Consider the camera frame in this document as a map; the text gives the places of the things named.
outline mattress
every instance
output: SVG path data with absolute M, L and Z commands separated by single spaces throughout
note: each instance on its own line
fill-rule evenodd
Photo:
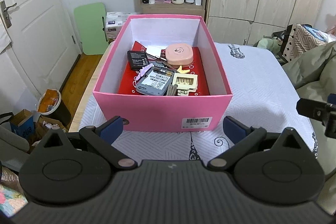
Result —
M 317 141 L 310 120 L 296 112 L 299 100 L 293 85 L 274 55 L 250 46 L 215 43 L 233 98 L 217 128 L 199 132 L 126 131 L 113 147 L 137 161 L 209 160 L 234 144 L 223 132 L 222 121 L 232 116 L 247 126 L 282 132 L 294 127 L 317 156 Z M 80 127 L 100 126 L 106 119 L 94 96 L 85 108 Z

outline blue gripper pad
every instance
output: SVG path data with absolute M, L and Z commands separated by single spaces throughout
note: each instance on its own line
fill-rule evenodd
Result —
M 95 133 L 104 141 L 112 144 L 123 132 L 124 123 L 120 116 L 115 116 L 96 128 Z
M 223 131 L 234 144 L 240 142 L 243 138 L 251 133 L 250 128 L 232 118 L 231 116 L 226 116 L 224 118 Z
M 336 94 L 330 94 L 328 96 L 328 103 L 336 105 Z

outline blue box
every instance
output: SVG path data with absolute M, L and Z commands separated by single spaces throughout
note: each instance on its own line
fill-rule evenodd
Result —
M 26 109 L 14 115 L 9 123 L 12 132 L 24 139 L 35 133 L 33 114 Z

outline pink box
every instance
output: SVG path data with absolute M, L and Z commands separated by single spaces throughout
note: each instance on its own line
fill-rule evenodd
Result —
M 116 94 L 134 41 L 145 47 L 187 43 L 198 47 L 210 96 L 146 96 Z M 125 130 L 190 132 L 213 130 L 232 98 L 221 60 L 200 16 L 129 16 L 112 46 L 93 94 L 105 118 L 129 120 Z

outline pink round container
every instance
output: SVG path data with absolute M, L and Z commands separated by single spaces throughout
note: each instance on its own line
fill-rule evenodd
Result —
M 172 44 L 166 48 L 166 59 L 173 68 L 189 67 L 194 61 L 193 48 L 186 43 Z

